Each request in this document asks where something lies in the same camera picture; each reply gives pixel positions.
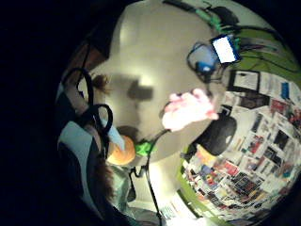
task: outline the black cable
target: black cable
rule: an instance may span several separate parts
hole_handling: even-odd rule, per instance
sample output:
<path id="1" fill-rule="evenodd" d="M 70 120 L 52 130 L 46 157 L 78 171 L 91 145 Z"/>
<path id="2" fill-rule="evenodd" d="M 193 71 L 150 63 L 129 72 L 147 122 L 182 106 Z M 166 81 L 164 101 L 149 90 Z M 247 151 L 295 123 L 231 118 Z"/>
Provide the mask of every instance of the black cable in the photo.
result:
<path id="1" fill-rule="evenodd" d="M 141 178 L 143 175 L 144 175 L 144 172 L 146 173 L 146 177 L 147 177 L 147 180 L 148 180 L 148 185 L 149 185 L 149 189 L 150 189 L 150 193 L 151 193 L 151 197 L 152 197 L 152 201 L 154 203 L 154 206 L 156 208 L 156 211 L 157 211 L 157 217 L 159 219 L 159 225 L 160 226 L 163 226 L 162 224 L 162 216 L 160 214 L 160 210 L 159 210 L 159 206 L 158 206 L 158 202 L 157 202 L 157 199 L 156 199 L 156 196 L 154 194 L 154 191 L 153 191 L 153 188 L 152 188 L 152 185 L 151 185 L 151 177 L 150 177 L 150 162 L 151 162 L 151 152 L 155 146 L 155 144 L 157 143 L 158 139 L 164 135 L 165 133 L 169 132 L 170 130 L 162 130 L 159 134 L 156 135 L 156 137 L 154 139 L 152 139 L 150 141 L 150 152 L 148 153 L 148 158 L 147 158 L 147 164 L 145 166 L 142 166 L 141 167 L 141 170 L 139 173 L 136 172 L 136 168 L 133 168 L 131 169 L 131 172 L 129 173 L 130 174 L 130 178 L 132 179 L 132 173 L 135 174 L 135 177 L 137 178 Z"/>
<path id="2" fill-rule="evenodd" d="M 62 84 L 65 86 L 67 83 L 68 78 L 75 72 L 79 71 L 85 78 L 86 83 L 87 83 L 87 102 L 89 105 L 93 105 L 93 100 L 94 100 L 94 91 L 93 91 L 93 85 L 92 85 L 92 80 L 90 77 L 90 74 L 88 71 L 84 68 L 72 68 L 66 76 L 62 80 Z"/>
<path id="3" fill-rule="evenodd" d="M 89 39 L 87 39 L 87 51 L 86 51 L 86 54 L 85 54 L 85 57 L 84 57 L 84 60 L 83 60 L 83 63 L 82 63 L 82 67 L 81 67 L 82 69 L 84 69 L 86 67 L 87 57 L 88 57 L 88 55 L 90 53 L 90 47 L 91 47 L 91 43 L 90 43 Z M 76 82 L 76 87 L 77 88 L 78 88 L 79 83 L 80 83 L 80 81 L 82 79 L 82 75 L 83 75 L 82 72 L 80 72 L 78 80 Z"/>
<path id="4" fill-rule="evenodd" d="M 150 178 L 150 161 L 151 161 L 151 151 L 153 149 L 153 147 L 155 146 L 155 144 L 157 143 L 158 139 L 164 135 L 165 133 L 169 132 L 169 130 L 163 130 L 161 131 L 161 133 L 159 133 L 150 143 L 150 152 L 148 153 L 148 160 L 147 160 L 147 164 L 145 166 L 145 172 L 146 172 L 146 176 L 148 179 L 148 184 L 149 184 L 149 188 L 150 188 L 150 193 L 151 193 L 151 197 L 154 203 L 154 206 L 156 207 L 156 211 L 157 211 L 157 217 L 159 218 L 159 222 L 160 222 L 160 226 L 162 226 L 162 216 L 160 214 L 160 210 L 159 210 L 159 206 L 158 206 L 158 202 L 156 200 L 156 196 L 154 194 L 154 191 L 152 189 L 152 185 L 151 185 L 151 178 Z"/>
<path id="5" fill-rule="evenodd" d="M 266 62 L 268 62 L 268 63 L 270 63 L 270 64 L 273 64 L 273 65 L 279 67 L 280 69 L 283 69 L 283 70 L 288 71 L 288 72 L 290 72 L 290 73 L 300 73 L 300 70 L 292 70 L 292 69 L 286 68 L 286 67 L 284 67 L 284 66 L 282 66 L 282 65 L 279 65 L 279 64 L 277 64 L 276 62 L 274 62 L 274 61 L 272 61 L 272 60 L 270 60 L 270 59 L 264 58 L 264 57 L 262 57 L 262 56 L 242 56 L 242 57 L 246 57 L 246 58 L 257 58 L 257 59 L 266 61 Z"/>
<path id="6" fill-rule="evenodd" d="M 197 41 L 197 42 L 194 44 L 192 50 L 190 50 L 190 52 L 188 53 L 188 55 L 187 55 L 187 57 L 186 57 L 186 63 L 187 63 L 187 65 L 188 65 L 188 67 L 189 67 L 192 71 L 194 71 L 194 72 L 197 72 L 197 69 L 191 64 L 191 62 L 190 62 L 190 60 L 189 60 L 189 57 L 190 57 L 197 49 L 199 49 L 199 48 L 202 47 L 202 46 L 206 46 L 206 47 L 207 47 L 207 45 L 206 45 L 205 43 L 202 43 L 202 42 Z"/>

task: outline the green object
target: green object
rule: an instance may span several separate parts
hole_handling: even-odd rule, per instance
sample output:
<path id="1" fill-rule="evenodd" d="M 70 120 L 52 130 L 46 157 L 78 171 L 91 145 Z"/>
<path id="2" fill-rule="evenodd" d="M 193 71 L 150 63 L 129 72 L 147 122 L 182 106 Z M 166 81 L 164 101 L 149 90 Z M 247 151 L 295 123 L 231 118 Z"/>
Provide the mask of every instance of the green object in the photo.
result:
<path id="1" fill-rule="evenodd" d="M 222 29 L 220 27 L 220 19 L 216 16 L 209 16 L 206 12 L 200 9 L 196 9 L 196 14 L 203 19 L 208 24 L 214 26 L 214 28 L 219 32 L 222 33 Z"/>
<path id="2" fill-rule="evenodd" d="M 139 143 L 135 145 L 135 152 L 141 156 L 147 156 L 152 151 L 155 151 L 156 149 L 151 149 L 151 143 L 149 141 L 145 141 L 143 143 Z"/>

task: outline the person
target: person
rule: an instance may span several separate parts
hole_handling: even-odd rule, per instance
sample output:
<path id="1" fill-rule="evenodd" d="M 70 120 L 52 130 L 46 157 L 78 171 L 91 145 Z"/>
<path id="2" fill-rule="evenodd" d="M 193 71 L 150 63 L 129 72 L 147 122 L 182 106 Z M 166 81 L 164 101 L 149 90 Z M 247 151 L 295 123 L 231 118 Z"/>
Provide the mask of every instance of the person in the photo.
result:
<path id="1" fill-rule="evenodd" d="M 80 65 L 79 56 L 73 56 L 71 64 L 66 70 L 66 73 L 73 67 Z M 75 109 L 77 116 L 81 116 L 87 109 L 88 104 L 85 98 L 80 94 L 77 88 L 78 82 L 82 79 L 80 73 L 74 73 L 68 78 L 64 84 L 64 92 L 69 98 L 72 107 Z M 109 94 L 110 89 L 107 87 L 109 83 L 108 76 L 105 74 L 95 75 L 92 79 L 94 92 L 98 95 Z M 102 119 L 102 124 L 105 126 L 106 120 Z M 93 137 L 98 137 L 99 134 L 95 129 L 93 121 L 84 126 L 84 129 Z M 158 225 L 157 216 L 152 211 L 140 208 L 130 208 L 127 203 L 127 195 L 130 190 L 130 179 L 128 176 L 127 166 L 135 159 L 135 145 L 130 137 L 121 135 L 119 131 L 112 125 L 108 132 L 109 145 L 107 159 L 99 159 L 95 166 L 95 175 L 97 176 L 98 189 L 100 193 L 104 194 L 105 198 L 115 206 L 122 214 L 129 217 L 129 219 L 136 218 L 136 220 L 129 220 L 131 225 L 155 226 Z M 96 138 L 96 143 L 99 150 L 102 147 L 101 140 Z"/>

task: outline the floor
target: floor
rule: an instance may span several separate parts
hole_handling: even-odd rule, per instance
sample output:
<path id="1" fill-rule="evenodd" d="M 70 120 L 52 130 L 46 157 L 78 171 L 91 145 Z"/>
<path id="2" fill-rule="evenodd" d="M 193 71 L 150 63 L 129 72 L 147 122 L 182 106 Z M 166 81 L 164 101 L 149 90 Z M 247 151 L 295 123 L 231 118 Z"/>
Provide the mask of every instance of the floor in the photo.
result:
<path id="1" fill-rule="evenodd" d="M 245 15 L 241 24 L 271 27 L 240 5 L 232 1 L 223 3 L 238 15 Z M 158 0 L 138 2 L 124 10 L 114 31 L 110 58 L 93 70 L 94 74 L 105 73 L 110 78 L 111 93 L 105 102 L 112 108 L 114 125 L 121 133 L 134 140 L 152 138 L 163 129 L 160 116 L 169 94 L 204 88 L 186 65 L 185 58 L 196 41 L 209 43 L 215 36 L 195 14 Z M 217 109 L 225 88 L 211 84 L 211 90 Z M 151 156 L 150 178 L 159 207 L 165 206 L 179 188 L 176 173 L 180 152 L 209 123 L 195 122 L 180 132 L 164 135 L 157 142 L 157 150 Z M 138 157 L 133 165 L 144 162 L 145 158 Z M 137 198 L 131 206 L 155 210 L 146 179 L 135 179 L 134 183 Z"/>

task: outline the paper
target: paper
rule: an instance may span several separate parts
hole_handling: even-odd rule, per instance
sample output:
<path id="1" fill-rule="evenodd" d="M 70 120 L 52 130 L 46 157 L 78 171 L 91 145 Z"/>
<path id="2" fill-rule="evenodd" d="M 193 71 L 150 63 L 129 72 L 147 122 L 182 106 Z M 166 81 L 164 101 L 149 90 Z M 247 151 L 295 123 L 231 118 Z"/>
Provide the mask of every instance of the paper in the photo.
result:
<path id="1" fill-rule="evenodd" d="M 285 78 L 272 73 L 261 72 L 259 93 L 284 101 L 281 97 L 282 83 L 287 83 Z"/>
<path id="2" fill-rule="evenodd" d="M 257 90 L 259 75 L 254 72 L 236 71 L 233 86 Z"/>
<path id="3" fill-rule="evenodd" d="M 289 96 L 290 100 L 301 108 L 301 90 L 294 82 L 289 82 Z"/>

